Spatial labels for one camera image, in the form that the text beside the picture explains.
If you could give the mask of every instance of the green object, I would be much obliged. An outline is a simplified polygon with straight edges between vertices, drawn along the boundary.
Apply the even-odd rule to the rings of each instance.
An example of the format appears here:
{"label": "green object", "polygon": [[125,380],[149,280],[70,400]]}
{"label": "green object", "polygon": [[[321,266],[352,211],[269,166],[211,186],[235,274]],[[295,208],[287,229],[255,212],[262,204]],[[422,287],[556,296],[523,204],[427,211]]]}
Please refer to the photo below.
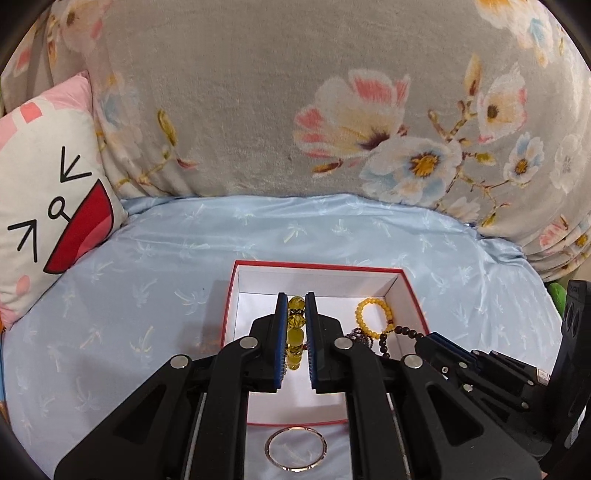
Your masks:
{"label": "green object", "polygon": [[554,306],[561,317],[564,317],[564,306],[566,305],[566,289],[559,283],[551,283],[548,285],[548,293],[552,297]]}

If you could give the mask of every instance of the yellow beaded bracelet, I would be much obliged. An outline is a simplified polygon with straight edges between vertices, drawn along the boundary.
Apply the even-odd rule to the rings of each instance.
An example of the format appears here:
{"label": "yellow beaded bracelet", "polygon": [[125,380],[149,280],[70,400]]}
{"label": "yellow beaded bracelet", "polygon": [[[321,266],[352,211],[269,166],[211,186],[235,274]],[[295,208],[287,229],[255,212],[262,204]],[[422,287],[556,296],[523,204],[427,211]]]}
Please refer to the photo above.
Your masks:
{"label": "yellow beaded bracelet", "polygon": [[359,305],[357,305],[357,309],[355,310],[355,318],[357,320],[359,328],[361,328],[361,331],[365,335],[375,340],[378,340],[380,334],[378,332],[370,330],[367,324],[363,321],[363,309],[366,305],[369,305],[370,303],[375,303],[376,305],[382,307],[382,309],[384,310],[384,313],[386,314],[386,321],[388,322],[388,324],[386,325],[386,328],[382,331],[382,333],[385,333],[386,335],[394,331],[394,315],[392,314],[392,310],[390,309],[388,304],[383,299],[365,299],[362,302],[360,302]]}

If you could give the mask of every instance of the red mouth print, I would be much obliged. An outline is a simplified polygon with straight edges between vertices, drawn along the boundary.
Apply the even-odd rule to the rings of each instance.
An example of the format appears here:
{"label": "red mouth print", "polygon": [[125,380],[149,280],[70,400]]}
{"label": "red mouth print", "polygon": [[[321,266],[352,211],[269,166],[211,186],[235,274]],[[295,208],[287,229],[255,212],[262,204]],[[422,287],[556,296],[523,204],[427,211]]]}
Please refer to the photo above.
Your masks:
{"label": "red mouth print", "polygon": [[107,238],[113,228],[113,208],[105,187],[97,180],[70,219],[43,271],[60,275],[76,260]]}

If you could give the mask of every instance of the pillow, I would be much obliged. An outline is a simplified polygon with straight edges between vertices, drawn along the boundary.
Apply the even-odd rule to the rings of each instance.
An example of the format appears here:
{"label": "pillow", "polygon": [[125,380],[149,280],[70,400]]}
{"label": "pillow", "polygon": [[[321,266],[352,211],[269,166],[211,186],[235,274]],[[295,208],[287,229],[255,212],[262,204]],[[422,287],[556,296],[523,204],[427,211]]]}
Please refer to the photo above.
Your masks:
{"label": "pillow", "polygon": [[22,317],[126,213],[108,183],[85,73],[0,118],[0,320]]}

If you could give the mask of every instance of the floral blanket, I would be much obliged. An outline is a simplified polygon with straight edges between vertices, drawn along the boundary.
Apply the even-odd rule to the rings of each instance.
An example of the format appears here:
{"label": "floral blanket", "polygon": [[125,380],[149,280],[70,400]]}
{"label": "floral blanket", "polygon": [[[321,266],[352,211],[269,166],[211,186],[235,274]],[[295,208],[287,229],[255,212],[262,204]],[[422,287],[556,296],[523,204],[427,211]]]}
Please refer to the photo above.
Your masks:
{"label": "floral blanket", "polygon": [[355,193],[590,254],[589,68],[538,0],[60,0],[10,110],[86,69],[121,197]]}

